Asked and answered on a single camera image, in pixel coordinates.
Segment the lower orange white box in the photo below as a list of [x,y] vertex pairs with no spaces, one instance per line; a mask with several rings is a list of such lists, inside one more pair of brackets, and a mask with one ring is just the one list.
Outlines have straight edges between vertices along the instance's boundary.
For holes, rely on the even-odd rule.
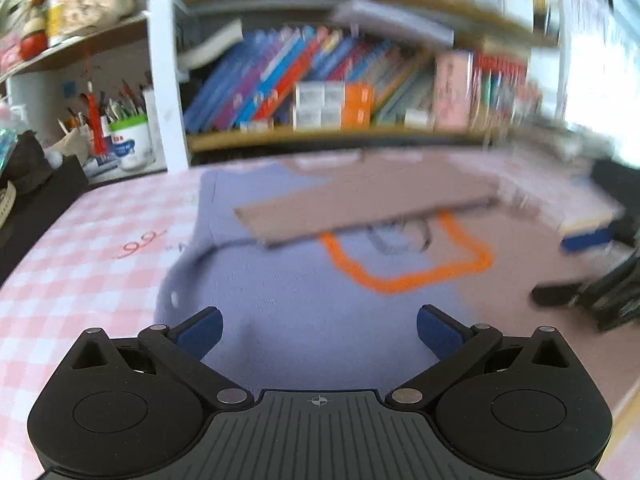
[[367,127],[370,118],[371,111],[367,107],[295,107],[292,113],[295,130]]

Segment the orange white box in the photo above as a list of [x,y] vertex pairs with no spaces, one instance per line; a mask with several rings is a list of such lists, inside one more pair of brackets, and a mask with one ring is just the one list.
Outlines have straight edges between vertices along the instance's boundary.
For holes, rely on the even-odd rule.
[[297,106],[370,106],[374,100],[374,89],[370,84],[344,81],[307,81],[296,84]]
[[367,107],[295,107],[292,113],[295,130],[367,127],[370,118],[371,111]]

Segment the white rolled paper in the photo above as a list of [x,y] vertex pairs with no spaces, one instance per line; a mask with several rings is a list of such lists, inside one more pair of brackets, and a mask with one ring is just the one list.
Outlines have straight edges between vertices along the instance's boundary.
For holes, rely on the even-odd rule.
[[362,32],[386,39],[420,44],[435,49],[454,46],[454,31],[420,15],[370,0],[348,0],[336,6],[329,21],[357,27]]

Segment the wooden bookshelf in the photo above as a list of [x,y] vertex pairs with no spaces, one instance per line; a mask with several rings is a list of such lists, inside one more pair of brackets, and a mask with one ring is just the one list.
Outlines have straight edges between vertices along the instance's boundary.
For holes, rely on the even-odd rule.
[[296,130],[368,131],[366,120],[323,104],[295,113],[308,81],[367,84],[380,110],[439,50],[484,38],[509,48],[553,48],[534,0],[149,0],[157,128],[166,167],[198,151],[290,142]]

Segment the purple and pink sweater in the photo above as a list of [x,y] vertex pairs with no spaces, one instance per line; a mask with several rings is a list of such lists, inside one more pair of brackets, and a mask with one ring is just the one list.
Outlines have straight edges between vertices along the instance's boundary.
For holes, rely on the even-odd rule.
[[445,156],[411,162],[386,155],[308,169],[267,162],[201,177],[190,243],[160,285],[155,318],[175,326],[214,306],[224,334],[205,363],[250,391],[376,389],[387,392],[435,362],[416,333],[427,287],[486,272],[490,247],[463,225],[473,207],[444,218],[365,226],[280,246],[258,242],[239,208],[344,180],[407,168],[423,192],[478,197],[488,186]]

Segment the black bag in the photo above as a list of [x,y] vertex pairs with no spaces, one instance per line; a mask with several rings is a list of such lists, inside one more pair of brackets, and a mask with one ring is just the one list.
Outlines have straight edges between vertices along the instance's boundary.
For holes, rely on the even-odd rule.
[[28,130],[1,175],[16,197],[1,227],[1,279],[6,281],[28,252],[64,212],[87,191],[88,179],[75,156],[54,169],[35,133]]

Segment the row of colourful books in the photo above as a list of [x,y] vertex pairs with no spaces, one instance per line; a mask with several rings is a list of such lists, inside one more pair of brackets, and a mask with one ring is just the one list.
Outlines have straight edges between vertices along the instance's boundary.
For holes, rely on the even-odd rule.
[[209,131],[293,128],[296,84],[344,81],[370,84],[370,121],[411,76],[430,62],[423,49],[326,26],[229,32],[200,68],[183,125]]

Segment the white pen holder cup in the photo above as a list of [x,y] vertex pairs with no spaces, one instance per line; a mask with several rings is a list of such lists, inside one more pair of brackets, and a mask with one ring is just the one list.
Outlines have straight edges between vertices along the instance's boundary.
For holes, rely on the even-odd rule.
[[119,168],[134,171],[149,166],[155,160],[148,116],[140,114],[108,125],[113,153]]

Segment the upper orange white box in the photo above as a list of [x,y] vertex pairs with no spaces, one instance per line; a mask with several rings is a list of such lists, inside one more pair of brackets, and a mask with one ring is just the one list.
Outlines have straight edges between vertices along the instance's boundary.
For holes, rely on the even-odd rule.
[[297,106],[370,106],[374,100],[374,89],[370,84],[344,81],[307,81],[296,84]]

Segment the pink checkered tablecloth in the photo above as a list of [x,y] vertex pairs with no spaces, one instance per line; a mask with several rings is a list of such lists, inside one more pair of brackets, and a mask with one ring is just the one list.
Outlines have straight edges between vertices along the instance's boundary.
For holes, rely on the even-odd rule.
[[[80,332],[100,326],[129,336],[151,322],[160,283],[190,240],[202,172],[159,174],[110,184],[82,196],[43,234],[1,289],[1,461],[3,477],[41,472],[27,416],[41,388]],[[523,333],[559,327],[612,406],[614,441],[603,471],[639,474],[639,329],[598,335],[583,316],[544,312],[527,295],[541,281],[611,269],[628,255],[620,245],[580,255],[560,251],[539,211],[473,214],[463,225],[490,247],[486,272],[427,287],[422,300],[459,318],[481,318]]]

